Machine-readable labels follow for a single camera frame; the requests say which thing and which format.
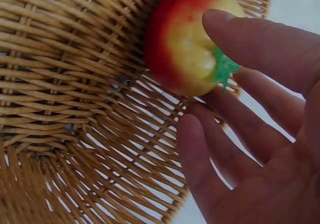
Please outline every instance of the artificial apple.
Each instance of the artificial apple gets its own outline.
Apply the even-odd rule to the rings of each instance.
[[[154,80],[175,94],[201,96],[217,85],[215,44],[202,25],[207,9],[245,15],[234,0],[163,0],[149,19],[145,63]]]

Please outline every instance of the tan wicker strand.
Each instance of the tan wicker strand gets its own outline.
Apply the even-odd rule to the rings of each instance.
[[[176,124],[206,103],[145,67],[160,1],[0,0],[1,224],[173,220],[189,195]],[[254,18],[271,2],[236,1]],[[232,79],[227,89],[240,94]]]

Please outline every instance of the white background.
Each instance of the white background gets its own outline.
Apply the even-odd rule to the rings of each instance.
[[[320,34],[320,0],[272,0],[268,19]],[[240,100],[267,123],[283,131],[270,119],[262,107],[246,93],[241,94]],[[229,129],[227,129],[226,132],[237,145],[240,145],[235,135]],[[173,220],[173,224],[191,223],[205,224],[206,222],[190,195],[181,211]]]

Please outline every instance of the hand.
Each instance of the hand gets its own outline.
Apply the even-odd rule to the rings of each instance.
[[[320,223],[320,36],[262,19],[209,10],[203,26],[243,66],[237,83],[292,137],[291,143],[230,92],[204,97],[234,130],[237,148],[209,110],[178,122],[177,147],[189,189],[208,224]],[[266,78],[300,93],[295,97]],[[232,186],[227,188],[217,169]]]

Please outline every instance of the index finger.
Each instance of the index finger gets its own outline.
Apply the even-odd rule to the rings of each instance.
[[[210,162],[205,132],[194,115],[186,114],[179,119],[177,150],[189,189],[202,215],[210,223],[211,212],[230,190]]]
[[[320,80],[320,36],[221,10],[203,15],[208,36],[239,65],[258,70],[305,97]]]

